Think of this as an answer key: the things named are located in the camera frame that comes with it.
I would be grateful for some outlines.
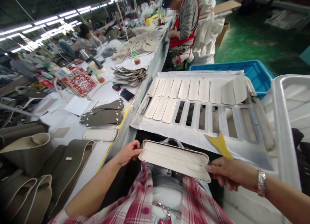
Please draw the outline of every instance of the red apron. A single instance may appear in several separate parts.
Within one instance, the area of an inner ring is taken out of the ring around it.
[[[199,0],[197,0],[197,2],[198,2],[198,19],[199,19],[199,16],[200,16],[200,11],[199,11]],[[179,30],[180,16],[181,16],[181,14],[175,19],[174,26],[173,26],[173,29],[174,29],[174,30],[176,29],[177,31]],[[172,48],[172,47],[175,47],[175,46],[178,46],[178,45],[182,45],[182,44],[184,44],[185,42],[188,42],[188,41],[194,39],[194,38],[195,38],[195,33],[196,33],[197,26],[196,26],[196,28],[195,28],[195,30],[194,30],[194,33],[191,34],[188,38],[186,38],[186,39],[184,39],[184,40],[180,40],[180,39],[177,38],[177,37],[171,38],[171,39],[170,39],[169,48]]]

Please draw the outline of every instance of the cardboard box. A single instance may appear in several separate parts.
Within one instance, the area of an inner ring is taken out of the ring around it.
[[[216,38],[216,41],[215,41],[215,45],[216,46],[218,46],[218,45],[220,45],[221,43],[222,43],[222,40],[223,40],[223,38],[224,38],[224,35],[225,35],[225,33],[226,33],[226,31],[227,31],[227,29],[229,29],[229,22],[225,22],[224,23],[224,26],[223,26],[223,29],[222,29],[222,31],[221,31],[221,33],[217,36],[217,38]]]
[[[229,10],[237,9],[239,7],[241,7],[241,3],[238,3],[234,0],[229,0],[225,3],[221,3],[221,4],[216,5],[213,9],[213,12],[214,12],[214,14],[219,14],[219,13],[223,13],[223,12],[226,12]],[[204,18],[208,17],[208,15],[209,15],[209,12],[208,13],[201,13],[199,16],[199,19],[204,19]]]

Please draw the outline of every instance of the yellow scraper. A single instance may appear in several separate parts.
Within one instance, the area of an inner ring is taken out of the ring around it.
[[[215,138],[210,137],[206,134],[205,136],[216,148],[219,149],[219,151],[222,153],[223,156],[228,157],[228,158],[233,158],[233,156],[230,154],[230,152],[228,151],[226,147],[226,143],[225,143],[225,139],[224,139],[224,135],[222,131],[220,131],[219,135]]]

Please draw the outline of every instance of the yellow tape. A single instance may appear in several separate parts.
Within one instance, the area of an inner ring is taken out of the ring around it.
[[[122,122],[116,127],[116,129],[119,130],[119,129],[122,127],[123,122],[124,122],[124,119],[125,119],[125,117],[127,116],[130,107],[131,107],[131,105],[128,105],[128,106],[126,107],[126,109],[125,109],[125,111],[124,111],[124,115],[123,115],[123,120],[122,120]],[[110,149],[112,143],[113,143],[113,142],[111,142],[110,145],[108,146],[108,148],[107,148],[107,150],[106,150],[106,152],[105,152],[105,154],[104,154],[104,156],[103,156],[103,159],[101,160],[100,165],[99,165],[99,167],[97,168],[96,174],[97,174],[98,171],[101,169],[101,166],[102,166],[102,164],[103,164],[103,161],[105,160],[105,158],[106,158],[106,156],[107,156],[107,154],[108,154],[108,151],[109,151],[109,149]]]

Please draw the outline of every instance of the smartphone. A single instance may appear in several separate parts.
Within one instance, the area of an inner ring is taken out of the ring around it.
[[[119,95],[123,97],[125,100],[127,100],[128,102],[130,102],[133,98],[135,98],[135,95],[125,88],[119,93]]]
[[[115,90],[115,91],[120,91],[120,86],[119,85],[113,85],[112,88]]]

